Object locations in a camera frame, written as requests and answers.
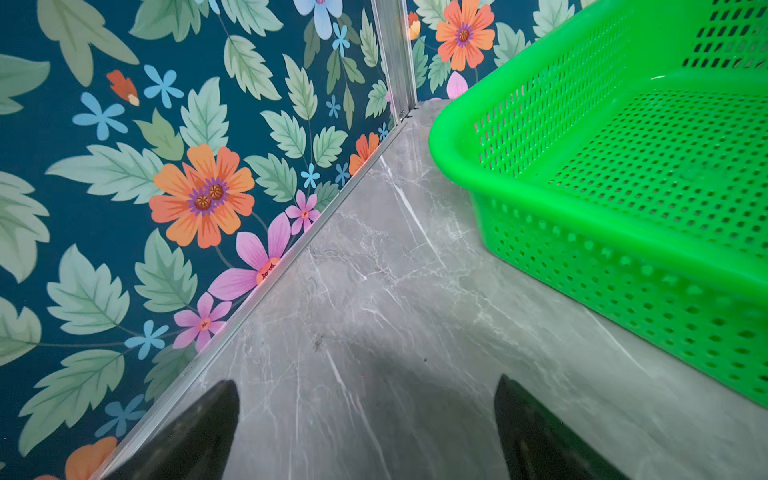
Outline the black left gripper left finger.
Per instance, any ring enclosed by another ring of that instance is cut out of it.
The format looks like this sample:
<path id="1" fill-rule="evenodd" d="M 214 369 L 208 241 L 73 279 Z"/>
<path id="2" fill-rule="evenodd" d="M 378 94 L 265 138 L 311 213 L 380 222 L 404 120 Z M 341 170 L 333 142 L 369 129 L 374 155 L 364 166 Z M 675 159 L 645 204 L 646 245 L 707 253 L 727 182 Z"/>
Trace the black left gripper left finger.
<path id="1" fill-rule="evenodd" d="M 239 412 L 236 383 L 220 381 L 107 477 L 219 480 L 229 459 Z"/>

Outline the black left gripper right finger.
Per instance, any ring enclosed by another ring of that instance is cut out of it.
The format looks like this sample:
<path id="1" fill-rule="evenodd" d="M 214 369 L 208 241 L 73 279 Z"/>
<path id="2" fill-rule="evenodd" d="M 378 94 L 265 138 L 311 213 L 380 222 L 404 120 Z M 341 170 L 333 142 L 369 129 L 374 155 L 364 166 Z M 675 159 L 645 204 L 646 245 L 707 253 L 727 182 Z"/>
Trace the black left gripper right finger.
<path id="1" fill-rule="evenodd" d="M 493 401 L 510 478 L 627 479 L 519 382 L 501 376 Z"/>

